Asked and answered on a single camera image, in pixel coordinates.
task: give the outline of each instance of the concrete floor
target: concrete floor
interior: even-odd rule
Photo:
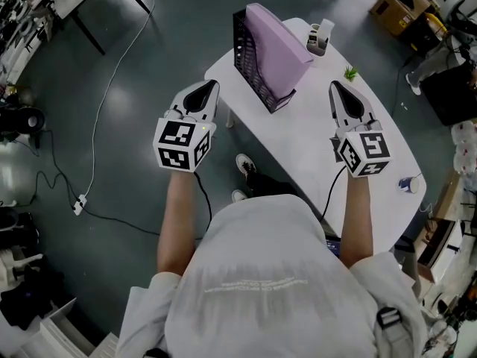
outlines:
[[[151,6],[151,0],[143,0]],[[101,112],[96,133],[96,178],[88,208],[104,216],[159,230],[169,173],[159,169],[152,147],[157,119],[175,93],[195,81],[232,47],[232,13],[260,2],[281,19],[301,17],[335,23],[333,45],[356,66],[389,110],[394,103],[397,70],[411,49],[379,27],[368,10],[376,0],[156,0],[151,22],[118,70]],[[146,19],[134,0],[88,0],[80,17],[106,51],[101,56],[70,19],[65,30],[41,46],[20,83],[34,88],[37,106],[53,130],[57,162],[85,192],[91,178],[91,135],[96,110],[114,66]],[[427,202],[435,202],[452,168],[449,129],[423,97],[399,80],[395,120],[427,180]],[[286,173],[244,125],[227,130],[218,110],[215,145],[198,172],[209,192],[213,213],[230,203],[235,188],[245,189],[235,166],[238,152],[279,179]],[[40,158],[20,145],[0,153],[2,198],[27,201],[39,169],[56,173],[51,145],[43,135]],[[49,190],[39,183],[31,212],[42,231],[41,247],[53,267],[64,272],[66,287],[80,310],[101,332],[119,332],[131,286],[147,286],[155,271],[157,237],[115,222],[77,217],[66,201],[64,182]],[[197,234],[208,221],[206,202],[197,196]],[[418,230],[417,216],[408,233]]]

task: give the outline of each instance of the power strip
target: power strip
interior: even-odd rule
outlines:
[[[73,212],[76,216],[79,216],[81,211],[83,211],[84,206],[86,206],[87,199],[85,195],[80,195],[80,197],[76,200],[75,208]]]

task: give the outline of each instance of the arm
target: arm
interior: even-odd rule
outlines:
[[[367,178],[353,178],[348,172],[348,190],[341,234],[340,260],[351,268],[373,256],[370,187]]]
[[[167,191],[164,220],[157,246],[157,271],[182,276],[195,250],[194,175],[171,174]]]

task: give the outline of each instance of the white cable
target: white cable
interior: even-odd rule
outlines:
[[[86,191],[86,194],[84,194],[84,197],[88,196],[89,190],[91,189],[91,186],[92,186],[92,182],[95,179],[95,163],[96,163],[96,158],[95,158],[95,135],[96,135],[96,126],[98,125],[99,113],[101,112],[101,108],[103,107],[103,103],[104,103],[104,100],[106,99],[107,92],[110,89],[110,86],[111,86],[111,83],[113,82],[114,77],[116,76],[116,72],[119,68],[119,65],[121,64],[122,59],[129,52],[129,49],[131,48],[131,46],[133,46],[133,44],[135,43],[135,41],[140,36],[142,31],[146,27],[147,23],[149,22],[149,19],[150,19],[151,15],[154,11],[154,8],[156,7],[156,0],[152,0],[152,1],[153,1],[153,4],[152,4],[151,12],[148,14],[148,18],[146,19],[146,22],[144,23],[144,25],[142,26],[141,30],[138,32],[136,37],[134,37],[133,42],[127,47],[126,51],[124,52],[124,54],[119,59],[119,62],[116,65],[116,68],[114,68],[114,72],[113,72],[113,75],[111,76],[110,82],[108,83],[108,85],[106,87],[106,91],[104,92],[103,99],[101,100],[101,103],[99,104],[98,112],[96,113],[95,126],[92,129],[92,140],[91,140],[91,145],[92,145],[92,177],[91,177],[91,181],[89,182],[88,190]]]
[[[434,215],[434,208],[435,208],[435,205],[436,205],[436,204],[430,202],[430,203],[428,204],[428,206],[427,206],[424,210],[421,210],[421,209],[420,209],[421,204],[419,205],[419,212],[425,213],[425,212],[429,211],[428,217],[429,217],[430,219],[432,219],[432,216]]]

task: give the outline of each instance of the wire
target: wire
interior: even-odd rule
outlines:
[[[91,176],[91,181],[89,182],[89,185],[88,185],[88,190],[86,191],[86,194],[84,194],[84,196],[88,196],[89,194],[89,190],[91,189],[91,186],[92,186],[92,182],[95,180],[95,164],[96,164],[96,156],[95,156],[95,135],[96,135],[96,127],[98,125],[98,119],[99,119],[99,113],[101,112],[101,108],[103,107],[103,103],[104,103],[104,100],[106,99],[106,96],[107,96],[107,93],[108,91],[110,90],[110,87],[111,87],[111,83],[113,82],[113,79],[114,77],[116,76],[116,72],[118,71],[118,68],[119,68],[119,65],[121,64],[121,61],[122,59],[126,56],[126,54],[129,52],[129,49],[131,49],[131,47],[133,46],[133,44],[135,43],[135,41],[138,39],[139,35],[142,33],[142,31],[144,30],[144,28],[146,27],[147,23],[149,22],[149,19],[154,11],[154,8],[156,7],[156,0],[152,0],[153,1],[153,4],[152,4],[152,8],[151,8],[151,12],[149,12],[148,14],[148,18],[146,19],[144,25],[142,26],[141,30],[138,32],[138,34],[136,35],[136,37],[134,37],[134,40],[133,42],[127,47],[126,51],[124,52],[124,54],[121,56],[121,58],[119,59],[119,62],[116,64],[116,67],[114,68],[114,72],[113,72],[113,75],[111,76],[111,79],[110,79],[110,82],[108,83],[107,87],[106,87],[106,91],[104,92],[104,96],[103,96],[103,99],[101,100],[101,103],[99,104],[99,107],[98,107],[98,112],[96,113],[96,120],[95,120],[95,125],[92,129],[92,139],[91,139],[91,146],[92,146],[92,176]]]
[[[113,222],[118,222],[118,223],[129,225],[131,228],[140,230],[141,232],[144,232],[144,233],[149,233],[151,235],[157,235],[157,236],[160,235],[160,233],[153,232],[152,230],[145,230],[141,227],[137,227],[136,225],[131,224],[130,222],[126,222],[125,220],[121,220],[121,219],[117,219],[117,218],[110,218],[109,216],[98,215],[96,213],[92,213],[91,211],[88,211],[86,208],[83,208],[83,211],[86,212],[88,215],[93,216],[93,217],[98,218],[98,219],[111,220]]]
[[[207,225],[207,230],[209,229],[210,223],[212,221],[212,208],[210,207],[210,201],[209,201],[209,196],[207,195],[207,192],[205,189],[203,189],[202,182],[200,181],[199,174],[197,172],[194,172],[195,177],[197,178],[197,182],[199,183],[199,187],[203,192],[203,195],[206,197],[207,200],[207,207],[209,208],[209,224]]]
[[[45,181],[46,181],[46,184],[48,185],[48,188],[49,189],[54,189],[56,184],[57,184],[57,179],[59,177],[63,177],[63,179],[65,180],[66,182],[66,194],[68,195],[68,204],[69,206],[74,209],[74,207],[72,206],[72,203],[71,203],[71,197],[70,197],[70,191],[71,193],[73,194],[73,196],[75,197],[75,200],[78,199],[78,196],[76,195],[75,191],[73,190],[73,187],[71,185],[71,182],[69,181],[68,177],[66,176],[66,174],[60,169],[60,167],[57,165],[57,161],[56,161],[56,157],[54,156],[54,137],[53,137],[53,131],[51,130],[47,130],[47,131],[44,131],[45,133],[50,133],[51,135],[51,156],[52,156],[52,159],[53,159],[53,164],[54,166],[57,168],[58,170],[58,173],[54,176],[54,179],[53,179],[53,183],[50,183],[49,180],[48,180],[48,177],[46,176],[46,173],[43,172],[43,171],[38,171],[37,172],[37,176],[35,178],[35,191],[33,193],[33,195],[31,196],[31,199],[30,201],[28,202],[28,204],[22,204],[22,205],[16,205],[15,207],[29,207],[33,204],[34,200],[37,198],[37,192],[38,192],[38,181],[40,179],[40,176],[43,176],[45,178]],[[145,230],[141,227],[138,227],[134,224],[131,224],[130,222],[126,222],[125,220],[121,220],[121,219],[117,219],[117,218],[113,218],[113,217],[109,217],[109,216],[103,216],[103,215],[98,215],[96,213],[93,213],[91,211],[88,211],[86,208],[83,208],[83,211],[86,212],[87,214],[89,214],[90,216],[93,216],[93,217],[96,217],[98,219],[104,219],[104,220],[111,220],[113,222],[119,222],[119,223],[122,223],[122,224],[125,224],[125,225],[128,225],[134,229],[137,229],[143,233],[149,233],[151,235],[159,235],[159,233],[157,232],[153,232],[151,230]]]
[[[430,209],[430,211],[429,211],[429,217],[431,217],[431,216],[432,216],[432,203],[429,203],[428,206],[427,206],[424,210],[421,210],[421,209],[420,209],[421,204],[419,204],[419,211],[422,212],[422,213],[424,213],[424,212],[429,211],[429,209]]]
[[[29,145],[23,143],[23,142],[20,142],[19,140],[13,140],[12,143],[19,143],[20,145],[24,145],[28,150],[30,150],[30,152],[35,156],[35,157],[39,157],[40,154],[37,154]]]
[[[325,219],[326,211],[328,210],[329,200],[330,200],[330,198],[331,198],[331,193],[333,192],[333,187],[335,186],[336,181],[338,180],[338,178],[339,178],[339,176],[341,175],[341,173],[345,170],[345,168],[346,168],[346,166],[344,166],[344,167],[339,171],[339,173],[336,174],[336,176],[335,176],[335,179],[334,179],[334,181],[333,181],[333,183],[332,183],[332,185],[331,185],[331,188],[329,189],[329,192],[328,192],[328,199],[326,200],[325,210],[323,211],[323,215],[321,215],[319,222],[322,222],[323,219]]]

